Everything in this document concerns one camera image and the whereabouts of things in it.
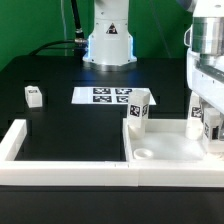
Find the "white block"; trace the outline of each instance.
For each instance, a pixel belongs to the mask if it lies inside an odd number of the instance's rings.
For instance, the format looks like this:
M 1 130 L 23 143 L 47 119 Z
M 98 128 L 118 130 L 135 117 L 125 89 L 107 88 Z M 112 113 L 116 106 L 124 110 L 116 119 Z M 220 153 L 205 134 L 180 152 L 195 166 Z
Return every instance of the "white block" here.
M 26 134 L 26 120 L 15 120 L 0 144 L 0 161 L 15 159 Z
M 203 145 L 207 152 L 224 152 L 224 142 L 218 139 L 220 112 L 215 108 L 204 110 Z
M 188 119 L 186 126 L 186 137 L 191 140 L 199 140 L 202 138 L 203 123 L 201 122 L 201 106 L 199 96 L 192 92 L 188 111 Z
M 142 138 L 149 114 L 150 93 L 134 90 L 129 94 L 127 120 L 132 138 Z
M 25 97 L 29 108 L 42 107 L 42 94 L 37 86 L 25 87 Z

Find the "black and white pattern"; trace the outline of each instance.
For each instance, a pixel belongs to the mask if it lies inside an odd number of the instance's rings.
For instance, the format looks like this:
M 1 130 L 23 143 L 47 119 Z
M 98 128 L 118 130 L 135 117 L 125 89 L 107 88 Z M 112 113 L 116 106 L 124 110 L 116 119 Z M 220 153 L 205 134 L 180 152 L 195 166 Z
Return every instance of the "black and white pattern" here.
M 142 116 L 145 116 L 148 113 L 148 104 L 143 107 Z
M 212 140 L 219 139 L 219 126 L 212 129 Z
M 205 135 L 209 138 L 209 126 L 205 123 Z
M 115 25 L 112 23 L 107 30 L 107 34 L 118 34 Z
M 130 115 L 135 117 L 140 117 L 140 107 L 131 105 L 130 106 Z
M 200 107 L 192 107 L 191 117 L 201 118 L 201 116 L 202 116 L 201 108 Z
M 38 93 L 37 90 L 28 90 L 29 93 Z
M 111 94 L 110 88 L 93 88 L 93 94 Z
M 117 95 L 128 95 L 132 92 L 132 89 L 122 88 L 122 89 L 115 89 Z
M 117 96 L 117 103 L 128 103 L 128 96 Z
M 94 103 L 112 103 L 111 96 L 93 96 Z

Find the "black cable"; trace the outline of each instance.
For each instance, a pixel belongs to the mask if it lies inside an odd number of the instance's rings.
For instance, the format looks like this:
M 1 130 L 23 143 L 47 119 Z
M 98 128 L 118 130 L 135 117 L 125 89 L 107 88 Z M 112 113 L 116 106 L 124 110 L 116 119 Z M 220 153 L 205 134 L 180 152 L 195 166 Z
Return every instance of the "black cable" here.
M 78 5 L 76 0 L 71 0 L 72 4 L 72 11 L 73 11 L 73 17 L 76 27 L 76 37 L 77 38 L 84 38 L 84 33 L 81 27 L 81 22 L 79 18 L 79 11 L 78 11 Z
M 61 41 L 54 41 L 54 42 L 51 42 L 51 43 L 47 43 L 47 44 L 44 44 L 43 46 L 37 48 L 36 50 L 32 51 L 29 53 L 30 56 L 34 56 L 36 55 L 37 53 L 39 53 L 40 51 L 44 50 L 44 49 L 47 49 L 47 47 L 50 47 L 50 46 L 53 46 L 53 45 L 57 45 L 57 44 L 74 44 L 75 41 L 74 40 L 61 40 Z
M 76 46 L 74 47 L 47 47 L 42 50 L 71 50 L 71 49 L 83 49 L 83 48 L 77 48 Z

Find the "green wall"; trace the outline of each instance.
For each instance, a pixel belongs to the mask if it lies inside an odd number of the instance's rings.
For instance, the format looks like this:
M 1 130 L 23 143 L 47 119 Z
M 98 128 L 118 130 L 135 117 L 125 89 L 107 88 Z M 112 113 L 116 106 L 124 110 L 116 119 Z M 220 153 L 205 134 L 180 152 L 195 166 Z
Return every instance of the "green wall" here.
M 93 4 L 94 0 L 78 0 L 86 37 L 93 28 Z M 60 7 L 60 0 L 0 1 L 0 70 L 15 56 L 63 39 Z M 65 0 L 65 11 L 68 38 L 73 38 L 70 0 Z M 135 40 L 137 57 L 184 57 L 183 35 L 192 15 L 175 0 L 130 0 L 129 14 L 129 31 Z M 47 54 L 63 55 L 63 52 Z

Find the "white border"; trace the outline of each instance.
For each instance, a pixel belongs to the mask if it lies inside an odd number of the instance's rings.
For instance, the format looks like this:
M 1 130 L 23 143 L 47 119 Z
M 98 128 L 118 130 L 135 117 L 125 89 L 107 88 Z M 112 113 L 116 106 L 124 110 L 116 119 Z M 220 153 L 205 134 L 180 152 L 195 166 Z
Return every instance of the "white border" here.
M 27 134 L 15 120 L 0 144 L 0 185 L 224 187 L 223 161 L 135 162 L 126 119 L 123 133 L 127 162 L 13 161 Z

